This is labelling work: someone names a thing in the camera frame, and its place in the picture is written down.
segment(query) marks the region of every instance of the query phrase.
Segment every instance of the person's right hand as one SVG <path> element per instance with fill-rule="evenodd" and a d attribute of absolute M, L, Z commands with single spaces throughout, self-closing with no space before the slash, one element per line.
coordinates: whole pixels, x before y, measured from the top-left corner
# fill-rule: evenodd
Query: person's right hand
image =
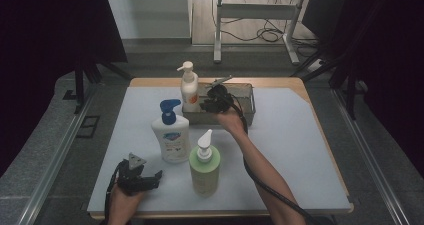
<path fill-rule="evenodd" d="M 215 114 L 215 118 L 232 135 L 237 133 L 244 133 L 243 122 L 234 108 L 230 108 L 224 113 Z"/>

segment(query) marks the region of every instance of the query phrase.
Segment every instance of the green soap bottle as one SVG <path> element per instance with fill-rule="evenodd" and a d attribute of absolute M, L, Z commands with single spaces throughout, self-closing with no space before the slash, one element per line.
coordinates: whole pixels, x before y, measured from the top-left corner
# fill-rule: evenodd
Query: green soap bottle
<path fill-rule="evenodd" d="M 210 145 L 211 134 L 212 130 L 209 129 L 199 138 L 198 147 L 191 150 L 189 157 L 194 191 L 203 197 L 211 196 L 218 187 L 221 155 Z"/>

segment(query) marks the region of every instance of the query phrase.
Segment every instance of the lotion bottle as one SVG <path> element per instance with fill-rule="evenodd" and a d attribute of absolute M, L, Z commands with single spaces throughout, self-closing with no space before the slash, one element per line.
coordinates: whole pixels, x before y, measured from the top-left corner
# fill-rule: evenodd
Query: lotion bottle
<path fill-rule="evenodd" d="M 211 145 L 211 134 L 209 129 L 199 138 L 198 147 L 191 150 L 189 158 L 193 188 L 202 197 L 211 196 L 218 187 L 221 155 Z"/>
<path fill-rule="evenodd" d="M 163 100 L 160 103 L 162 117 L 152 122 L 162 158 L 170 163 L 187 161 L 190 155 L 189 121 L 173 111 L 180 104 L 178 99 Z"/>
<path fill-rule="evenodd" d="M 181 79 L 181 96 L 183 100 L 183 112 L 200 112 L 199 94 L 197 91 L 199 77 L 193 72 L 193 63 L 186 61 L 177 71 L 184 69 Z"/>

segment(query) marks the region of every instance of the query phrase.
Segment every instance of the bottle label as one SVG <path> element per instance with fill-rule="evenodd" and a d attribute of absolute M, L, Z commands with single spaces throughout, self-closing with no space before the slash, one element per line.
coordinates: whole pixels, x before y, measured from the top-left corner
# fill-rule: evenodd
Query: bottle label
<path fill-rule="evenodd" d="M 197 100 L 199 99 L 199 95 L 197 94 L 197 93 L 194 93 L 194 94 L 190 94 L 190 95 L 185 95 L 185 94 L 183 94 L 182 95 L 182 98 L 183 98 L 183 101 L 185 102 L 185 103 L 188 103 L 188 104 L 195 104 L 196 102 L 197 102 Z"/>
<path fill-rule="evenodd" d="M 165 160 L 175 162 L 187 158 L 188 149 L 186 148 L 185 140 L 181 138 L 181 133 L 165 133 L 163 135 L 163 144 Z"/>
<path fill-rule="evenodd" d="M 191 168 L 193 187 L 197 194 L 201 196 L 212 195 L 218 187 L 219 169 L 210 173 L 200 173 Z"/>

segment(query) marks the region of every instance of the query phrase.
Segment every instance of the white tabletop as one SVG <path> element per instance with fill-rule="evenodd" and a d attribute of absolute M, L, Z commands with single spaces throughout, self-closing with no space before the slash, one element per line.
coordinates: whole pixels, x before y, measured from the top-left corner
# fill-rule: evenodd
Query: white tabletop
<path fill-rule="evenodd" d="M 346 192 L 314 119 L 311 106 L 288 88 L 254 88 L 256 114 L 249 136 L 286 179 L 299 205 L 315 214 L 351 210 Z M 147 160 L 143 176 L 163 170 L 158 189 L 148 192 L 138 208 L 144 217 L 264 214 L 265 205 L 246 173 L 234 139 L 220 126 L 190 126 L 191 146 L 207 129 L 221 153 L 219 185 L 208 198 L 197 196 L 188 161 L 170 164 L 162 160 L 151 122 L 161 116 L 159 103 L 180 98 L 177 87 L 129 87 L 127 89 L 88 212 L 103 214 L 110 177 L 130 152 Z M 181 113 L 181 106 L 175 112 Z"/>

